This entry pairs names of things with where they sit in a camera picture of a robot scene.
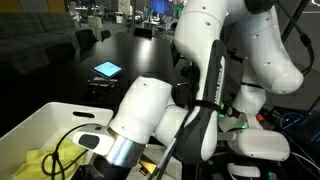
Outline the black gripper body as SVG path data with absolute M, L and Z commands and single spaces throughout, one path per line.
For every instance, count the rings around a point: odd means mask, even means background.
M 112 165 L 97 155 L 88 164 L 79 167 L 78 180 L 126 180 L 130 171 L 130 168 Z

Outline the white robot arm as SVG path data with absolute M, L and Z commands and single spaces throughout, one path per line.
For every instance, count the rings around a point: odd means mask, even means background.
M 84 126 L 75 133 L 74 143 L 111 165 L 132 168 L 155 137 L 166 147 L 155 176 L 162 175 L 171 157 L 187 165 L 208 160 L 220 141 L 240 156 L 286 160 L 290 155 L 287 139 L 264 129 L 256 119 L 267 93 L 292 93 L 304 80 L 283 45 L 276 12 L 279 5 L 278 0 L 188 0 L 174 43 L 200 70 L 192 108 L 185 110 L 173 102 L 170 84 L 140 76 L 111 122 Z M 238 28 L 247 60 L 235 102 L 221 116 L 227 50 L 220 36 L 223 26 L 230 23 Z

